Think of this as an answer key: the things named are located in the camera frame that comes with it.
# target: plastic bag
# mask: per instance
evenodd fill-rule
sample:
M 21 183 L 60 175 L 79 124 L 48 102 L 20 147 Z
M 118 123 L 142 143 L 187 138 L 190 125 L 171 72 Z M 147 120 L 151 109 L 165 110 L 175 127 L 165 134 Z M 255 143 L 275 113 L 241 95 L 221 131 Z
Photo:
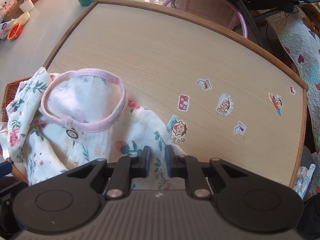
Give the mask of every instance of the plastic bag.
M 0 19 L 4 18 L 16 3 L 17 0 L 0 0 Z
M 11 30 L 16 19 L 12 19 L 10 22 L 0 23 L 0 39 L 5 39 Z
M 309 183 L 311 181 L 311 177 L 313 171 L 315 170 L 316 166 L 311 164 L 309 169 L 306 167 L 299 167 L 296 182 L 293 186 L 293 190 L 298 193 L 298 195 L 303 199 L 306 191 L 308 189 Z

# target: red heart print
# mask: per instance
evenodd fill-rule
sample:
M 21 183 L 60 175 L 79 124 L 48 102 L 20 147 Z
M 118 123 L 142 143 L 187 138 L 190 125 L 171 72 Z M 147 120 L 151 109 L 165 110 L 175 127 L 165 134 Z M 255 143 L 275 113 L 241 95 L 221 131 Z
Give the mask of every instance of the red heart print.
M 304 62 L 304 57 L 301 55 L 301 54 L 299 54 L 299 57 L 298 57 L 298 63 L 303 63 Z

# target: tabletop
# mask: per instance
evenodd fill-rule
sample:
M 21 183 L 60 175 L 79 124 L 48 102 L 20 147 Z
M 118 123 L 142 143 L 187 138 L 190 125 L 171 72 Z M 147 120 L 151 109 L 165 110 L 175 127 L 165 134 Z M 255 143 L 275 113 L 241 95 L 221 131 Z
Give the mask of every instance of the tabletop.
M 93 0 L 56 45 L 49 73 L 100 68 L 167 124 L 188 155 L 219 157 L 292 187 L 305 136 L 308 86 L 248 39 L 173 8 Z

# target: makeup palette sticker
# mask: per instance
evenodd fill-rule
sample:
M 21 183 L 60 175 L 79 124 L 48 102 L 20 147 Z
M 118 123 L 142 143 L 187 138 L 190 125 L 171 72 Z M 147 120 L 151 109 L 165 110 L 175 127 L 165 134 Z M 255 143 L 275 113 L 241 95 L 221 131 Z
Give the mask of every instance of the makeup palette sticker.
M 184 143 L 186 141 L 185 135 L 187 130 L 187 124 L 183 120 L 179 120 L 175 115 L 171 117 L 167 124 L 167 131 L 171 139 L 176 143 Z
M 290 93 L 295 94 L 296 90 L 294 89 L 294 87 L 290 87 Z
M 203 91 L 212 89 L 209 79 L 198 79 L 197 84 L 202 86 Z
M 241 123 L 240 121 L 238 121 L 238 124 L 233 128 L 233 133 L 237 134 L 244 134 L 245 129 L 246 129 L 246 125 L 244 123 Z
M 281 100 L 281 96 L 279 95 L 271 95 L 269 93 L 269 99 L 270 101 L 273 103 L 273 106 L 276 109 L 276 113 L 281 116 L 281 107 L 282 107 L 282 100 Z
M 233 109 L 233 102 L 231 100 L 231 97 L 228 94 L 222 94 L 219 97 L 216 111 L 219 114 L 228 115 L 228 114 L 231 114 L 232 109 Z
M 179 101 L 178 101 L 178 110 L 180 111 L 188 111 L 189 108 L 189 103 L 190 103 L 190 97 L 186 95 L 180 95 L 179 96 Z

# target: baby clothes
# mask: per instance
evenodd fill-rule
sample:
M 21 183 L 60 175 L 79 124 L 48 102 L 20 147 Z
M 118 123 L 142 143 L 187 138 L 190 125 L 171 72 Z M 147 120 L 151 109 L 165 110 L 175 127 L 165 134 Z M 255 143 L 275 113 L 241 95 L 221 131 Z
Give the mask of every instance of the baby clothes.
M 151 110 L 127 98 L 122 80 L 104 70 L 48 74 L 40 68 L 22 82 L 7 106 L 7 149 L 35 184 L 97 158 L 117 162 L 151 147 L 149 177 L 133 180 L 136 189 L 183 189 L 168 178 L 164 150 L 185 153 L 173 144 L 166 125 Z

